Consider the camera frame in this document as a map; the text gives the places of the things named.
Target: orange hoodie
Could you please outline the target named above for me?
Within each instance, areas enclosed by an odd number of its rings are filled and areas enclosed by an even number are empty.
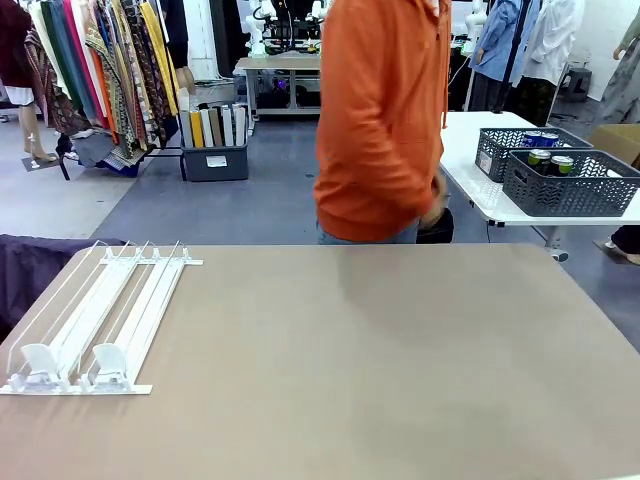
[[[334,0],[322,38],[314,189],[331,235],[382,241],[431,207],[450,12],[450,0]]]

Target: workbench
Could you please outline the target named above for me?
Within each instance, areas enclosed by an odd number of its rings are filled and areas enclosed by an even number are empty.
[[[183,272],[151,345],[139,377],[151,394],[0,396],[1,478],[640,472],[640,357],[542,249],[190,253],[204,265]],[[3,371],[9,345],[83,255],[0,346]],[[51,303],[51,317],[90,263]]]
[[[524,213],[502,191],[502,184],[493,182],[475,164],[480,128],[536,128],[514,113],[450,112],[447,128],[442,131],[444,154],[441,165],[449,178],[474,205],[480,215],[497,227],[550,227],[544,235],[546,246],[560,259],[566,228],[575,225],[640,225],[640,192],[621,217],[531,217]]]
[[[249,104],[249,135],[253,135],[256,119],[260,115],[319,115],[320,107],[299,107],[296,100],[296,70],[320,71],[318,54],[280,54],[266,57],[245,57],[236,64],[247,78],[247,103]],[[257,81],[260,70],[289,71],[289,106],[287,108],[258,108]]]

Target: can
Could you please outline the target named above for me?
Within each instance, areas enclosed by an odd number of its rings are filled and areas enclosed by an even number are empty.
[[[524,132],[524,138],[522,139],[522,146],[524,148],[534,148],[540,143],[540,136],[542,132],[538,130],[529,130]]]
[[[567,177],[573,169],[573,158],[554,155],[551,157],[547,175],[551,177]]]
[[[553,148],[558,146],[559,141],[560,137],[558,137],[555,133],[543,133],[542,135],[540,135],[540,143],[538,143],[538,146]]]
[[[541,175],[544,175],[549,165],[550,158],[551,158],[551,153],[549,153],[547,150],[534,148],[529,152],[527,163],[536,172],[538,172]]]

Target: green can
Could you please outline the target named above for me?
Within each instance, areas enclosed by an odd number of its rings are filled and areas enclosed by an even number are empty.
[[[561,155],[551,157],[547,175],[551,177],[568,177],[573,170],[573,158]]]
[[[551,153],[549,151],[541,150],[539,148],[534,148],[529,152],[527,163],[536,172],[544,175],[549,165],[550,159],[551,159]]]

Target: hoodie sleeve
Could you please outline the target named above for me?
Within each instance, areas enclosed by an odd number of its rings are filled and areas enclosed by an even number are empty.
[[[620,50],[626,50],[636,38],[640,37],[640,9],[636,14],[636,18],[633,19],[631,25],[627,29],[627,33],[624,34],[622,42],[620,42]]]
[[[487,52],[497,45],[506,28],[518,19],[518,12],[520,11],[517,0],[504,0],[495,8],[496,12],[492,15],[493,19],[487,23],[486,31],[480,42],[480,48]]]
[[[321,91],[325,134],[352,181],[399,208],[425,214],[431,185],[397,151],[383,120],[389,78],[384,2],[335,2],[325,23]]]

